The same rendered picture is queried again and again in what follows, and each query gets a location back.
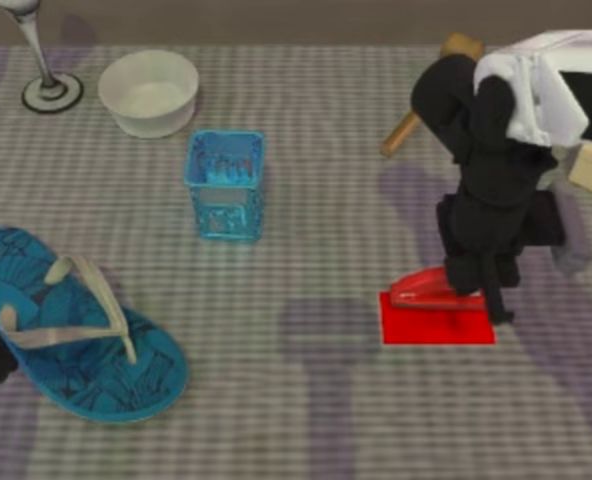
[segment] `blue slipper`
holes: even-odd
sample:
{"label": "blue slipper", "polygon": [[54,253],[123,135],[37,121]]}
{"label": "blue slipper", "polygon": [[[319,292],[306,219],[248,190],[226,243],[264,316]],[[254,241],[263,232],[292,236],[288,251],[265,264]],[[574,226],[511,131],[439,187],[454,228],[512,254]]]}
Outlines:
{"label": "blue slipper", "polygon": [[44,395],[89,420],[152,417],[189,375],[174,340],[121,307],[93,263],[15,228],[0,228],[0,334]]}

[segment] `white strap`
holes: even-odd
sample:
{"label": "white strap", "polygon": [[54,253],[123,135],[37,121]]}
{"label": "white strap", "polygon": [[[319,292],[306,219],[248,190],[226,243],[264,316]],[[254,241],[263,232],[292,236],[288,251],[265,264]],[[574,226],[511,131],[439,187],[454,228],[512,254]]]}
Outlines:
{"label": "white strap", "polygon": [[125,345],[129,363],[136,363],[136,350],[129,338],[129,325],[123,309],[116,300],[109,284],[100,269],[94,263],[81,256],[63,256],[54,262],[45,283],[55,285],[61,282],[76,267],[89,290],[107,314],[108,328],[96,327],[55,327],[35,328],[17,331],[17,314],[9,305],[0,311],[0,326],[7,338],[15,345],[24,349],[43,348],[80,340],[120,337]]}

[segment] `red paper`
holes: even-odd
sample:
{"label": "red paper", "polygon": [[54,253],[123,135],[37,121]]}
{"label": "red paper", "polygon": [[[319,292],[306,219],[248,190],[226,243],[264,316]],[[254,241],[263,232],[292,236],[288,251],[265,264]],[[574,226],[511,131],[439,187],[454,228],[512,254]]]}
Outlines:
{"label": "red paper", "polygon": [[429,310],[393,307],[380,293],[384,345],[494,345],[484,310]]}

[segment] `white bowl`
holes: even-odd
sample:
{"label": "white bowl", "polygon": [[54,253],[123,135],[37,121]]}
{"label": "white bowl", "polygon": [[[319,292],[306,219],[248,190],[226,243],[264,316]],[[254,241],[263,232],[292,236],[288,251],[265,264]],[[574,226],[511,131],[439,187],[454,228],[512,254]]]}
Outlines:
{"label": "white bowl", "polygon": [[161,138],[191,120],[198,82],[196,67],[182,55],[144,50],[107,67],[98,82],[98,96],[125,133]]}

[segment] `blue box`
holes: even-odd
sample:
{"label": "blue box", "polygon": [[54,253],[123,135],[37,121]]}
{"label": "blue box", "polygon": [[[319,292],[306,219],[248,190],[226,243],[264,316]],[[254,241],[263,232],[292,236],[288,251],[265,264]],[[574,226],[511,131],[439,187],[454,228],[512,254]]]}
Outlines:
{"label": "blue box", "polygon": [[263,229],[265,136],[198,130],[189,141],[185,185],[202,238],[255,242]]}

